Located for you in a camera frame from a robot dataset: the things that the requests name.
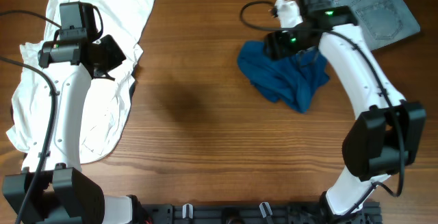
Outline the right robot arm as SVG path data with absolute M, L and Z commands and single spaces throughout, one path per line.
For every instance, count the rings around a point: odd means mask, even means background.
M 326 220 L 343 221 L 359 213 L 392 175 L 404 177 L 415 161 L 426 112 L 387 79 L 348 6 L 334 6 L 330 0 L 276 0 L 271 13 L 280 27 L 268 39 L 270 57 L 317 47 L 351 102 L 355 123 L 342 145 L 345 167 L 322 197 Z

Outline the dark blue t-shirt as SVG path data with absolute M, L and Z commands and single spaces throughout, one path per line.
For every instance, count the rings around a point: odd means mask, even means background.
M 237 65 L 242 74 L 268 101 L 283 101 L 291 109 L 305 113 L 317 89 L 329 81 L 327 59 L 311 49 L 303 54 L 271 60 L 264 44 L 248 41 L 242 46 Z

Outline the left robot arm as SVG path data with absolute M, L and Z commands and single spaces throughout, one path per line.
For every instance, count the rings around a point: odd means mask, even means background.
M 144 210 L 133 195 L 111 197 L 81 172 L 79 135 L 83 107 L 93 79 L 111 79 L 108 71 L 125 55 L 103 27 L 91 3 L 60 5 L 54 39 L 38 52 L 38 67 L 51 108 L 41 145 L 29 150 L 21 172 L 7 175 L 2 193 L 17 223 L 143 223 Z

